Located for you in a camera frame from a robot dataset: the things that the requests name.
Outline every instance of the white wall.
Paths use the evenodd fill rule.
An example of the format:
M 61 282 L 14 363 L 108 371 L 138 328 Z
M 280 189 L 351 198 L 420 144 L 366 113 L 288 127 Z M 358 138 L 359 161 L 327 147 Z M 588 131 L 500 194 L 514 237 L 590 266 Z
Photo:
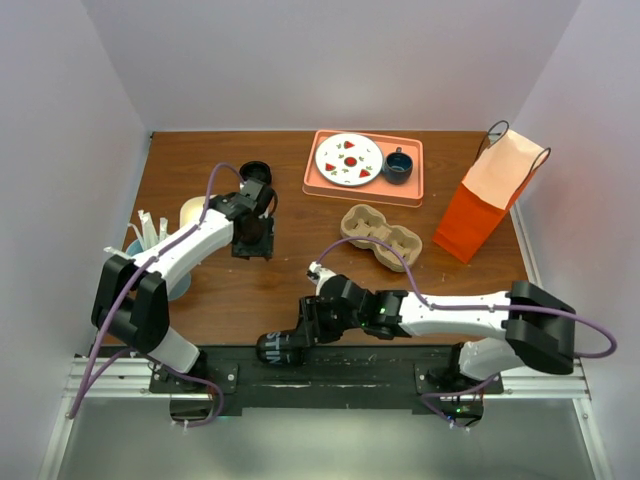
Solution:
M 481 129 L 513 119 L 578 0 L 83 0 L 157 130 Z
M 36 478 L 147 135 L 82 4 L 0 7 L 0 478 Z
M 522 201 L 543 283 L 620 340 L 586 371 L 621 480 L 640 477 L 639 20 L 635 1 L 584 0 L 515 122 L 553 147 Z

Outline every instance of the paper bag handle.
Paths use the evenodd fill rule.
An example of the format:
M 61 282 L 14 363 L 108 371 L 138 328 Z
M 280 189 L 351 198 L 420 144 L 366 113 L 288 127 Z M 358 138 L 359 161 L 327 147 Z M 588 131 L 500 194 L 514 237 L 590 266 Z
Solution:
M 500 134 L 500 136 L 496 139 L 495 142 L 490 143 L 489 146 L 486 147 L 486 148 L 482 148 L 482 147 L 484 147 L 484 142 L 489 139 L 489 135 L 494 133 L 493 131 L 496 129 L 496 127 L 498 125 L 502 124 L 502 123 L 504 123 L 507 126 L 507 128 L 504 129 L 504 132 L 502 132 Z M 480 146 L 478 147 L 478 151 L 476 152 L 476 159 L 473 161 L 473 163 L 476 163 L 478 161 L 478 159 L 480 158 L 480 155 L 482 154 L 482 152 L 484 152 L 485 150 L 488 150 L 493 145 L 498 143 L 500 141 L 500 139 L 507 134 L 507 132 L 509 131 L 509 128 L 511 128 L 511 126 L 509 125 L 509 122 L 507 122 L 506 120 L 499 120 L 496 123 L 494 123 L 491 126 L 491 128 L 489 128 L 489 130 L 487 130 L 487 133 L 484 134 L 484 137 L 482 137 L 482 141 L 480 142 Z
M 505 124 L 506 128 L 504 129 L 504 131 L 500 134 L 500 136 L 496 139 L 495 142 L 489 144 L 489 146 L 487 146 L 486 148 L 482 148 L 484 146 L 485 141 L 489 138 L 489 135 L 491 135 L 492 133 L 494 133 L 494 130 L 496 129 L 496 127 L 498 125 L 501 124 Z M 484 135 L 484 137 L 482 138 L 482 141 L 480 142 L 480 146 L 478 147 L 478 151 L 476 152 L 476 159 L 473 161 L 473 163 L 476 163 L 478 161 L 478 159 L 480 158 L 480 155 L 485 151 L 490 149 L 491 147 L 493 147 L 496 143 L 498 143 L 500 141 L 500 139 L 502 137 L 504 137 L 506 135 L 506 133 L 509 131 L 509 129 L 511 128 L 511 126 L 509 125 L 509 122 L 507 122 L 506 120 L 499 120 L 496 123 L 494 123 L 489 130 L 487 130 L 487 133 Z M 542 156 L 544 155 L 543 160 L 538 163 L 538 160 L 540 160 L 540 158 L 542 158 Z M 529 169 L 529 173 L 527 173 L 527 176 L 524 177 L 524 180 L 522 181 L 522 183 L 520 184 L 520 186 L 518 188 L 516 188 L 516 192 L 518 190 L 520 190 L 522 188 L 522 185 L 524 185 L 528 180 L 529 177 L 533 174 L 533 172 L 535 172 L 538 168 L 540 168 L 544 162 L 547 161 L 547 159 L 549 158 L 549 155 L 551 155 L 551 147 L 547 147 L 544 150 L 542 150 L 538 156 L 533 160 L 533 163 L 531 163 L 531 168 Z
M 538 160 L 540 160 L 540 158 L 544 155 L 544 159 L 538 163 Z M 524 177 L 524 180 L 522 181 L 522 183 L 520 184 L 520 186 L 518 186 L 518 188 L 516 188 L 516 192 L 518 190 L 520 190 L 522 188 L 522 185 L 524 185 L 528 180 L 529 177 L 533 174 L 533 172 L 535 172 L 538 168 L 540 168 L 544 162 L 547 161 L 547 159 L 549 158 L 549 155 L 551 155 L 551 147 L 547 147 L 544 150 L 542 150 L 538 156 L 533 160 L 533 163 L 531 164 L 531 168 L 529 169 L 529 173 L 527 173 L 527 176 Z

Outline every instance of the dark blue mug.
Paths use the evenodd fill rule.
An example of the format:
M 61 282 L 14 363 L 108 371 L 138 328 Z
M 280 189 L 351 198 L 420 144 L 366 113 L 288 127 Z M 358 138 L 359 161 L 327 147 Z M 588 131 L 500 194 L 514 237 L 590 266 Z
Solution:
M 394 185 L 402 185 L 411 176 L 413 170 L 413 160 L 406 153 L 402 153 L 402 148 L 396 148 L 396 151 L 387 155 L 382 165 L 382 175 L 387 182 Z

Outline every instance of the cardboard cup holder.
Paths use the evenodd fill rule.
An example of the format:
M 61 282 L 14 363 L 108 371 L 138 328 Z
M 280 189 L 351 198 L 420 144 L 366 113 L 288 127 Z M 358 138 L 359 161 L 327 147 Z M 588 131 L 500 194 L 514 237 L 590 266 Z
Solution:
M 409 266 L 412 266 L 422 251 L 422 240 L 408 228 L 389 225 L 385 216 L 369 205 L 355 205 L 340 222 L 340 234 L 343 238 L 374 237 L 396 250 Z M 358 248 L 373 250 L 376 259 L 394 272 L 404 268 L 400 260 L 389 250 L 377 243 L 366 240 L 352 240 Z

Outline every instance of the wooden tabletop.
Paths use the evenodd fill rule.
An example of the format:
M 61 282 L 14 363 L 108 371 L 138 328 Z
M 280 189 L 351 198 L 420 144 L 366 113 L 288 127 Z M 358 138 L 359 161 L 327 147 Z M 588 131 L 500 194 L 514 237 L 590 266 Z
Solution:
M 475 295 L 508 289 L 526 279 L 518 242 L 509 215 L 469 265 L 431 242 L 464 173 L 473 162 L 480 132 L 376 132 L 415 138 L 424 146 L 425 196 L 419 208 L 373 204 L 390 224 L 403 225 L 424 242 L 413 267 L 418 285 L 435 295 Z M 179 225 L 182 204 L 204 195 L 211 169 L 218 162 L 240 167 L 251 160 L 271 166 L 279 197 L 274 258 L 250 261 L 232 258 L 224 248 L 192 270 L 192 284 L 170 303 L 171 325 L 198 345 L 255 344 L 263 333 L 294 328 L 298 298 L 313 295 L 305 272 L 309 263 L 340 238 L 340 220 L 357 202 L 305 195 L 302 179 L 314 132 L 185 132 L 156 133 L 135 202 L 153 218 L 167 217 L 169 231 Z M 237 191 L 235 176 L 219 175 L 214 192 Z M 135 240 L 132 231 L 126 243 Z M 360 286 L 407 289 L 406 275 L 382 266 L 369 250 L 341 245 L 323 262 Z M 467 337 L 433 335 L 421 343 L 455 343 Z M 345 334 L 344 343 L 379 343 L 360 331 Z

